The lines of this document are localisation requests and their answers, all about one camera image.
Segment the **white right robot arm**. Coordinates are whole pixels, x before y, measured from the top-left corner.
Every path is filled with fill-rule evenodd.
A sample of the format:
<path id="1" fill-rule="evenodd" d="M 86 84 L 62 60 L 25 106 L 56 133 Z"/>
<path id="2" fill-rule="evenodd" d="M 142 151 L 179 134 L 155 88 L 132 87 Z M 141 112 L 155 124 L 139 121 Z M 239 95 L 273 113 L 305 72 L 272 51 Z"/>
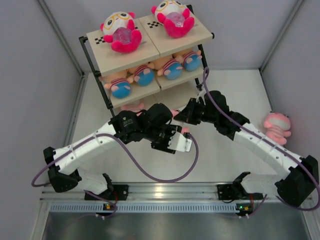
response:
<path id="1" fill-rule="evenodd" d="M 221 135 L 250 150 L 276 172 L 275 175 L 241 173 L 232 182 L 232 190 L 239 199 L 265 194 L 297 208 L 313 191 L 320 190 L 318 161 L 314 157 L 301 157 L 271 140 L 248 118 L 230 110 L 225 96 L 217 90 L 206 93 L 202 101 L 191 98 L 174 119 L 191 125 L 213 124 Z"/>

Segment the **white pink panda plush glasses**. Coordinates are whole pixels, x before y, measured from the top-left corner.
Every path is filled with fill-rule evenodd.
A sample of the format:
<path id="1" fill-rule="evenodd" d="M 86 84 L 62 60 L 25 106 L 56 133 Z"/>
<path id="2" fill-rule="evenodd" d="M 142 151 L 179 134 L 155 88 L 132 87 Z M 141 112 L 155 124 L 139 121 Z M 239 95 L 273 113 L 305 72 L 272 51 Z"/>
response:
<path id="1" fill-rule="evenodd" d="M 101 25 L 103 40 L 118 53 L 134 52 L 142 41 L 141 32 L 136 29 L 134 12 L 112 13 Z"/>

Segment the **pink plush corner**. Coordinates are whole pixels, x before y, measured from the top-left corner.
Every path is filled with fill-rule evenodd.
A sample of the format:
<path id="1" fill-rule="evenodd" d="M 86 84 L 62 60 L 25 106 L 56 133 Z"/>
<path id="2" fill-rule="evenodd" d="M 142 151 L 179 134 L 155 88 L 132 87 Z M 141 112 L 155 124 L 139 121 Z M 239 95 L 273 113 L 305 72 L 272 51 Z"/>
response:
<path id="1" fill-rule="evenodd" d="M 178 115 L 180 113 L 180 111 L 179 110 L 175 110 L 175 109 L 171 109 L 170 111 L 171 111 L 172 116 L 173 116 L 171 124 L 180 126 L 181 127 L 181 134 L 189 133 L 190 132 L 189 128 L 187 126 L 185 126 L 185 124 L 183 122 L 174 120 L 174 117 L 176 115 Z"/>

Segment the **peach doll blue pants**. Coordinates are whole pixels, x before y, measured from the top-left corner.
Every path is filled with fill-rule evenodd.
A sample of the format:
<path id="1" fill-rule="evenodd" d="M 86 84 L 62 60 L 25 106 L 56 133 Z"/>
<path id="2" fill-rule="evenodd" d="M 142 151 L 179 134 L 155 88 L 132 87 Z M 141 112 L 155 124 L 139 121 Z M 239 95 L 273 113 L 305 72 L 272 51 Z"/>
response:
<path id="1" fill-rule="evenodd" d="M 127 78 L 127 70 L 118 71 L 107 76 L 100 76 L 99 81 L 105 89 L 110 90 L 112 96 L 123 99 L 131 93 L 132 79 Z"/>
<path id="2" fill-rule="evenodd" d="M 182 74 L 182 65 L 171 55 L 158 58 L 151 62 L 154 65 L 158 77 L 165 77 L 167 80 L 175 80 Z"/>
<path id="3" fill-rule="evenodd" d="M 155 66 L 153 63 L 144 63 L 128 68 L 127 72 L 130 74 L 128 79 L 135 81 L 141 87 L 146 87 L 155 78 L 154 68 Z"/>

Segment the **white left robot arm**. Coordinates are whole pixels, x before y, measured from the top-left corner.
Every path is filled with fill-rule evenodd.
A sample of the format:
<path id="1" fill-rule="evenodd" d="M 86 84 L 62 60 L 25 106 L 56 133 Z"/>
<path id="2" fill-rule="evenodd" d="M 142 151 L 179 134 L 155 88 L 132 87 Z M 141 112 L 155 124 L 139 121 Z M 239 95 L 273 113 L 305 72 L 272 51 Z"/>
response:
<path id="1" fill-rule="evenodd" d="M 141 140 L 150 141 L 153 149 L 171 154 L 189 151 L 183 148 L 186 130 L 173 119 L 177 114 L 162 103 L 139 112 L 123 110 L 77 142 L 57 149 L 47 147 L 43 155 L 50 185 L 57 193 L 79 189 L 86 192 L 87 199 L 94 195 L 109 199 L 115 191 L 110 177 L 106 173 L 87 172 L 82 165 L 99 154 L 111 154 L 116 146 Z"/>

